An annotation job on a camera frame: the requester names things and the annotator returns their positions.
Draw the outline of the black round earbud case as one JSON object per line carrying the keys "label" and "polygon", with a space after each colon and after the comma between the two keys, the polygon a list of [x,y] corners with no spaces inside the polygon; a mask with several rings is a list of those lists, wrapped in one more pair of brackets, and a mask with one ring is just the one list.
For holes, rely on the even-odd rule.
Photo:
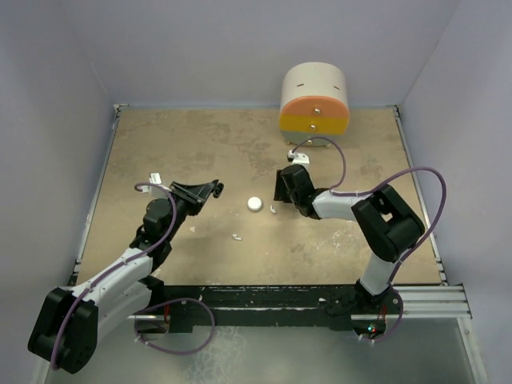
{"label": "black round earbud case", "polygon": [[224,184],[222,182],[218,182],[213,189],[214,198],[219,198],[224,190]]}

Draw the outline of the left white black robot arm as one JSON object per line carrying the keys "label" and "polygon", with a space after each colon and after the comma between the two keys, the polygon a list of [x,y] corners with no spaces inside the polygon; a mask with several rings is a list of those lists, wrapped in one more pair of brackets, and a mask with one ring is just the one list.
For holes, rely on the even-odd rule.
{"label": "left white black robot arm", "polygon": [[199,214],[209,197],[218,198],[224,185],[219,180],[170,186],[140,182],[134,188],[159,190],[162,195],[146,206],[128,248],[94,277],[77,286],[56,287],[44,299],[27,349],[54,370],[79,372],[103,337],[128,316],[155,314],[189,301],[166,298],[166,286],[152,273],[170,254],[180,225]]}

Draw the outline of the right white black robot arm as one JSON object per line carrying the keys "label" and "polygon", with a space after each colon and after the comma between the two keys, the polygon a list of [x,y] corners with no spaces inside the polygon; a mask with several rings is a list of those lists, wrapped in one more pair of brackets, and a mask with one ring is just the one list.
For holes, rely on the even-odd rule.
{"label": "right white black robot arm", "polygon": [[356,283],[355,301],[365,313],[383,305],[383,294],[390,288],[400,257],[426,232],[422,220],[392,186],[385,184],[366,196],[337,195],[314,187],[308,170],[298,164],[277,171],[274,200],[294,205],[306,218],[342,219],[359,225],[371,250],[364,274]]}

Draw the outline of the white round earbud case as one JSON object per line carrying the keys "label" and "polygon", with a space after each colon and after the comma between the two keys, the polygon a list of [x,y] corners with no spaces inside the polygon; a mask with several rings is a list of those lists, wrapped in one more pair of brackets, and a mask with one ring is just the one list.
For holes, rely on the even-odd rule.
{"label": "white round earbud case", "polygon": [[256,196],[250,197],[247,200],[247,208],[252,212],[258,212],[263,208],[263,201]]}

